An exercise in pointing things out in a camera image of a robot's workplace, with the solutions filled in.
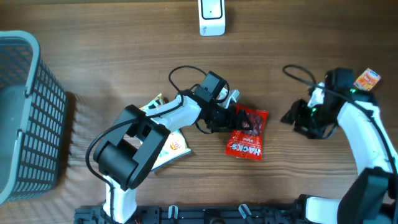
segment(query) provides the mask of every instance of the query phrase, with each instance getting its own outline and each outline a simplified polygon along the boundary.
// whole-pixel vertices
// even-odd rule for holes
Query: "candy wrapper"
[[[266,126],[268,111],[252,110],[236,105],[237,111],[244,109],[250,122],[253,124],[251,131],[233,131],[225,153],[244,159],[262,160],[262,132]]]
[[[370,91],[380,79],[379,74],[368,68],[355,80],[354,86],[360,90]]]
[[[141,110],[148,110],[158,108],[165,105],[165,100],[162,94],[157,95],[150,103],[140,108]],[[171,133],[164,144],[162,151],[157,157],[152,171],[162,167],[163,165],[191,153],[191,149],[187,147],[185,138],[182,136],[179,130]]]

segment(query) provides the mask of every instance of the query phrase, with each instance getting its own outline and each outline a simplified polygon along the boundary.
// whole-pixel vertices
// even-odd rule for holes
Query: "small orange snack packet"
[[[368,68],[356,79],[354,86],[360,90],[370,91],[380,79],[379,74]]]

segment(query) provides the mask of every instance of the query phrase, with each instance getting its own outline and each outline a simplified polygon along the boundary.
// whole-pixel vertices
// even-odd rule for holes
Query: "red snack package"
[[[236,111],[244,109],[250,122],[252,131],[233,131],[226,145],[225,154],[244,159],[262,160],[262,132],[266,126],[268,111],[252,110],[236,105]]]

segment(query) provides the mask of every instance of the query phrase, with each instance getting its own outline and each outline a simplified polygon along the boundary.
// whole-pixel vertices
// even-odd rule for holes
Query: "gray plastic bin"
[[[0,204],[55,187],[66,111],[34,36],[0,32]]]

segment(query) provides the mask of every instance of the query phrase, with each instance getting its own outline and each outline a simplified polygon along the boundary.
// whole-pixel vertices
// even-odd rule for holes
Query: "brown tabletop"
[[[151,174],[139,205],[225,205],[292,202],[300,194],[341,198],[356,178],[342,130],[308,140],[279,122],[307,87],[287,78],[288,63],[323,79],[327,70],[371,68],[382,119],[398,144],[398,4],[389,1],[228,1],[226,33],[199,34],[197,2],[1,6],[1,30],[26,30],[70,95],[71,128],[58,187],[35,200],[7,203],[1,223],[71,223],[74,209],[100,204],[105,184],[86,168],[89,143],[122,109],[176,91],[167,75],[179,65],[212,70],[239,89],[242,105],[269,111],[261,162],[225,155],[230,134],[182,129],[193,154]],[[203,80],[193,70],[174,76],[181,88]]]

